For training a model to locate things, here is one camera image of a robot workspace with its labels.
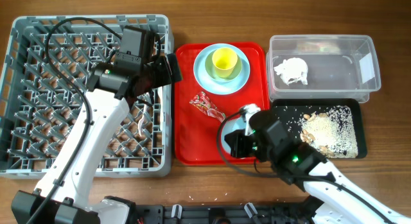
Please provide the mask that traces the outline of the white plastic spoon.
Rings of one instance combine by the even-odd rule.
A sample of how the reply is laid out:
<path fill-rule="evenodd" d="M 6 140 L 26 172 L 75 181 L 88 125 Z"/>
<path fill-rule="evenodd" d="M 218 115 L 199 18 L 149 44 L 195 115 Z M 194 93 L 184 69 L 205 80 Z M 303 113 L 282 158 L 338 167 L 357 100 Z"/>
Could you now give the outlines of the white plastic spoon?
<path fill-rule="evenodd" d="M 163 87 L 159 87 L 157 89 L 157 95 L 158 95 L 158 98 L 159 98 L 159 103 L 162 105 Z"/>

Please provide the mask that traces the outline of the white plastic fork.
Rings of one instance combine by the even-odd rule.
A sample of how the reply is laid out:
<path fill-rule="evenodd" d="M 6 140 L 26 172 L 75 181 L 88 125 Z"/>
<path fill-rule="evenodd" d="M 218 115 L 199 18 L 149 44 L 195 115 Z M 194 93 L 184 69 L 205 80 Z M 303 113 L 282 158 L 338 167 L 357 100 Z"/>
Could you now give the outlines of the white plastic fork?
<path fill-rule="evenodd" d="M 146 102 L 146 104 L 144 104 L 143 115 L 141 119 L 138 121 L 138 127 L 137 127 L 140 137 L 142 137 L 143 125 L 146 123 L 146 117 L 144 116 L 144 114 L 148 112 L 148 107 L 152 105 L 152 99 L 151 99 L 151 95 L 149 92 L 144 94 L 143 101 Z"/>

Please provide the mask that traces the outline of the light blue bowl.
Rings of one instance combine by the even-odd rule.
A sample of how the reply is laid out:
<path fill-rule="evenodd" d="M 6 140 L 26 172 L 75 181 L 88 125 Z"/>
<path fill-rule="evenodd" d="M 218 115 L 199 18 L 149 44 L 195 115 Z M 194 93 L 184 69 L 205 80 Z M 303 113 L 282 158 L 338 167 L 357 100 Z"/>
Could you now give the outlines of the light blue bowl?
<path fill-rule="evenodd" d="M 254 156 L 251 136 L 245 136 L 245 123 L 242 118 L 228 121 L 222 128 L 221 144 L 224 152 L 231 157 L 244 159 Z"/>

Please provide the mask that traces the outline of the red snack wrapper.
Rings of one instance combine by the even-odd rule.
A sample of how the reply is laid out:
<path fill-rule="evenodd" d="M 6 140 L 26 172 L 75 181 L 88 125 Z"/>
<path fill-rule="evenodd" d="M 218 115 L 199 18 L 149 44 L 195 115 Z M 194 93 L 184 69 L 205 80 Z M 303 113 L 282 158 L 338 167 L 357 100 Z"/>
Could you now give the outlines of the red snack wrapper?
<path fill-rule="evenodd" d="M 213 117 L 219 122 L 223 122 L 226 115 L 221 112 L 218 107 L 209 99 L 205 92 L 199 92 L 196 94 L 189 103 L 199 109 L 202 113 L 209 117 Z"/>

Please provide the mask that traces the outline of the rice and nut leftovers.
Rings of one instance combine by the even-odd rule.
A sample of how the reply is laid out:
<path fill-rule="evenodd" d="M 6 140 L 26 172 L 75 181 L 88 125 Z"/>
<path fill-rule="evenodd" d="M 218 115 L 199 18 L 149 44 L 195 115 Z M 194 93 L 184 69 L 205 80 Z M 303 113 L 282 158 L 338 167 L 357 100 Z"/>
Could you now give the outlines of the rice and nut leftovers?
<path fill-rule="evenodd" d="M 296 141 L 315 148 L 327 158 L 354 159 L 358 142 L 351 109 L 335 106 L 278 106 L 277 117 Z"/>

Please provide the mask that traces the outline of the white tissue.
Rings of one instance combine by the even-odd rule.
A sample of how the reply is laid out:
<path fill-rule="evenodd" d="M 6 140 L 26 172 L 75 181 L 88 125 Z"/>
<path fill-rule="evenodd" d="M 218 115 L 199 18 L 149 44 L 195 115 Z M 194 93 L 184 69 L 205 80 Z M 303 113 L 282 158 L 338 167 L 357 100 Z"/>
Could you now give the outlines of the white tissue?
<path fill-rule="evenodd" d="M 274 71 L 286 85 L 296 82 L 301 82 L 303 85 L 308 84 L 308 65 L 301 58 L 283 60 L 283 63 L 274 67 Z"/>

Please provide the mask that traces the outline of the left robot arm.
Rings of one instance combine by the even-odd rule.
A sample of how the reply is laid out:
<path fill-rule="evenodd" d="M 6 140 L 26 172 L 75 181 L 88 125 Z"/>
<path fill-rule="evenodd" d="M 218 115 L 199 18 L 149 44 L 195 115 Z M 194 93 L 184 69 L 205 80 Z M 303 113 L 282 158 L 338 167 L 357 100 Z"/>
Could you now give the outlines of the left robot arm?
<path fill-rule="evenodd" d="M 18 191 L 12 212 L 18 223 L 137 223 L 134 202 L 88 198 L 95 172 L 114 132 L 138 97 L 182 80 L 175 54 L 153 58 L 118 53 L 115 64 L 99 63 L 89 74 L 82 110 L 52 168 L 32 193 Z"/>

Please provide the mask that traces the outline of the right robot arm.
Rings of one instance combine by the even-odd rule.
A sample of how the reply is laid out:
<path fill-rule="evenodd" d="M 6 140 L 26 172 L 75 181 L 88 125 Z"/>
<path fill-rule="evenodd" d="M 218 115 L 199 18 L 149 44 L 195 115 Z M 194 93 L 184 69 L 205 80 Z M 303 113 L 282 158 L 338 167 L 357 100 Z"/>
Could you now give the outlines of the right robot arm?
<path fill-rule="evenodd" d="M 218 128 L 218 152 L 223 152 L 222 142 L 226 142 L 241 157 L 251 155 L 262 162 L 269 161 L 273 172 L 253 173 L 228 160 L 224 162 L 241 174 L 279 178 L 307 192 L 319 202 L 310 217 L 314 223 L 410 223 L 409 217 L 393 211 L 352 183 L 323 154 L 306 143 L 295 142 L 270 111 L 243 107 L 236 115 L 245 126 L 224 134 L 232 119 L 227 117 Z"/>

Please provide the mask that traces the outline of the grey dishwasher rack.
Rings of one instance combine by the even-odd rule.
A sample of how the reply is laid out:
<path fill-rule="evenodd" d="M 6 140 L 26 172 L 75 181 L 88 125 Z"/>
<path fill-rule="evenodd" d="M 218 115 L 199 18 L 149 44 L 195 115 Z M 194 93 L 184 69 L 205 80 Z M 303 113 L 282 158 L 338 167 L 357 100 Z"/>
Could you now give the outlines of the grey dishwasher rack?
<path fill-rule="evenodd" d="M 78 92 L 87 73 L 99 62 L 113 60 L 125 26 L 158 34 L 155 52 L 174 49 L 169 19 L 148 15 L 62 15 L 18 17 L 12 24 L 1 71 L 1 176 L 40 179 L 52 167 L 73 129 L 82 106 Z M 51 70 L 61 70 L 78 90 Z M 171 87 L 157 89 L 146 102 L 134 103 L 114 132 L 96 175 L 99 177 L 163 177 L 171 169 Z"/>

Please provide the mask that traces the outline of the green small bowl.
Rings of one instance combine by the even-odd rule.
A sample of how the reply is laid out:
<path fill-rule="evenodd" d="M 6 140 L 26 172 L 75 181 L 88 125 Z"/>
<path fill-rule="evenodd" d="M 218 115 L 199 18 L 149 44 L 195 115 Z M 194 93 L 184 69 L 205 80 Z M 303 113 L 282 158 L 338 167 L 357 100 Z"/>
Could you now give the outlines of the green small bowl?
<path fill-rule="evenodd" d="M 216 82 L 231 82 L 233 81 L 233 79 L 235 79 L 242 70 L 242 62 L 241 62 L 241 58 L 238 57 L 238 61 L 236 62 L 236 65 L 234 66 L 234 69 L 232 71 L 232 73 L 230 75 L 228 75 L 228 77 L 226 78 L 221 78 L 216 74 L 216 71 L 214 69 L 214 65 L 213 65 L 213 61 L 212 61 L 212 56 L 214 54 L 214 51 L 210 52 L 206 58 L 205 61 L 205 70 L 207 72 L 207 74 L 209 75 L 209 77 L 216 81 Z"/>

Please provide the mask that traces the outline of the red plastic tray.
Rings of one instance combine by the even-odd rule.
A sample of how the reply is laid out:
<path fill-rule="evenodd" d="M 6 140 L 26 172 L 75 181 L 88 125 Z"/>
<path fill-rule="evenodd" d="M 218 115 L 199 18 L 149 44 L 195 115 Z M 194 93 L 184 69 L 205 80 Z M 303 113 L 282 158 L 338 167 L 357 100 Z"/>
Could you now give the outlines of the red plastic tray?
<path fill-rule="evenodd" d="M 199 92 L 205 92 L 226 116 L 251 103 L 255 103 L 263 110 L 270 108 L 265 54 L 262 47 L 255 42 L 233 42 L 232 45 L 239 48 L 247 57 L 250 63 L 250 76 L 240 90 L 228 95 L 218 95 L 203 89 L 195 80 L 195 58 L 209 44 L 184 44 L 176 50 L 183 80 L 174 86 L 174 147 L 176 157 L 186 165 L 223 164 L 216 147 L 219 120 L 209 117 L 189 103 Z"/>

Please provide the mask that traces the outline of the light blue plate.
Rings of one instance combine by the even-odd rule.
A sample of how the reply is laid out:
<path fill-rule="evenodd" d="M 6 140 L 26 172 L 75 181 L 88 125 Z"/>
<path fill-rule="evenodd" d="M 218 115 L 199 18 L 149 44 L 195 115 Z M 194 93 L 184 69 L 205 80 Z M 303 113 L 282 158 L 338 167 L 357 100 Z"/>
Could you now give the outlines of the light blue plate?
<path fill-rule="evenodd" d="M 216 82 L 212 80 L 206 72 L 205 60 L 208 54 L 212 51 L 216 51 L 221 47 L 229 47 L 235 50 L 238 57 L 241 58 L 242 70 L 241 73 L 233 79 L 231 82 Z M 193 74 L 197 83 L 204 90 L 217 94 L 217 95 L 228 95 L 239 91 L 248 81 L 250 76 L 250 63 L 246 55 L 239 48 L 230 44 L 211 44 L 207 46 L 195 58 L 193 65 Z"/>

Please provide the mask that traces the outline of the yellow plastic cup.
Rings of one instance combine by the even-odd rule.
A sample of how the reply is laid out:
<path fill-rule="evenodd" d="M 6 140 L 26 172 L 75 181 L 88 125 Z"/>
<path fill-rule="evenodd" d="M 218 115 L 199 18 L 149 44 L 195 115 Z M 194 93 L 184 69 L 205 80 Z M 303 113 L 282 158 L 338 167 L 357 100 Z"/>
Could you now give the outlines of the yellow plastic cup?
<path fill-rule="evenodd" d="M 212 55 L 213 68 L 220 78 L 229 77 L 238 61 L 235 50 L 229 47 L 218 48 Z"/>

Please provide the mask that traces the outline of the black plastic tray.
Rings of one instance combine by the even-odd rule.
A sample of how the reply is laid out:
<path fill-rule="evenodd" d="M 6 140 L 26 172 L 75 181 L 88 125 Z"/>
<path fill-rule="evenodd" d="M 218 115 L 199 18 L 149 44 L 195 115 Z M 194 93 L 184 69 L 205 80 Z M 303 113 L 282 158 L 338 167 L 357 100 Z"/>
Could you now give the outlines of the black plastic tray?
<path fill-rule="evenodd" d="M 285 153 L 310 146 L 327 158 L 367 155 L 362 112 L 355 99 L 277 99 L 271 111 L 286 134 L 280 143 Z"/>

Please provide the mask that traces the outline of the clear plastic bin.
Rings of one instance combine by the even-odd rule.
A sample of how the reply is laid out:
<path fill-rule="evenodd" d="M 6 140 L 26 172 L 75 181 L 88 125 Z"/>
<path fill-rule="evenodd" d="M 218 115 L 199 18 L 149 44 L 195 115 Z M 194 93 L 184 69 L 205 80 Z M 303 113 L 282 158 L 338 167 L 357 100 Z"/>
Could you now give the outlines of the clear plastic bin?
<path fill-rule="evenodd" d="M 308 84 L 286 85 L 274 67 L 289 58 L 308 65 Z M 266 57 L 271 101 L 352 98 L 360 103 L 381 89 L 374 42 L 368 35 L 274 35 Z"/>

